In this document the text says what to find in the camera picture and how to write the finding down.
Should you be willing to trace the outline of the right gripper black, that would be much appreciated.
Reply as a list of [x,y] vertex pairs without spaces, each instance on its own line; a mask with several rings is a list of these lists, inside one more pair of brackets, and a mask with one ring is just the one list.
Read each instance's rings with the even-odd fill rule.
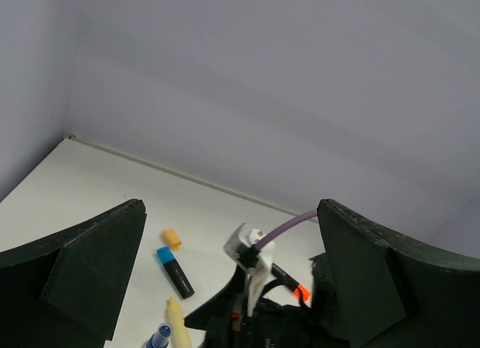
[[282,305],[266,293],[284,286],[267,284],[253,314],[247,312],[248,279],[237,268],[228,284],[184,318],[190,329],[205,333],[202,347],[357,347],[344,322],[329,268],[313,267],[311,305]]

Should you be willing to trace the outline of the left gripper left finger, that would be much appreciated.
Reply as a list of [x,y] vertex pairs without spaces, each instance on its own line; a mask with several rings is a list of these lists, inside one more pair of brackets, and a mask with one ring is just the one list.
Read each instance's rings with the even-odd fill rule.
[[146,224],[142,200],[1,252],[2,347],[113,339]]

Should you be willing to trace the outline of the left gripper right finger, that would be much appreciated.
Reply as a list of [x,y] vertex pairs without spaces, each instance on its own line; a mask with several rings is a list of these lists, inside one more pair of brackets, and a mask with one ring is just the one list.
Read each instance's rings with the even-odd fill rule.
[[477,347],[479,260],[418,241],[333,199],[317,208],[319,327],[344,347]]

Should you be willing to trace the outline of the blue marker pen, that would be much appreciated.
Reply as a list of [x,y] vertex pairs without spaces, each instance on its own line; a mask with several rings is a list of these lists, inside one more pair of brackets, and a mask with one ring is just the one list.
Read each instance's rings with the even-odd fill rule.
[[173,329],[168,323],[160,324],[153,335],[145,342],[145,348],[167,348],[170,345]]

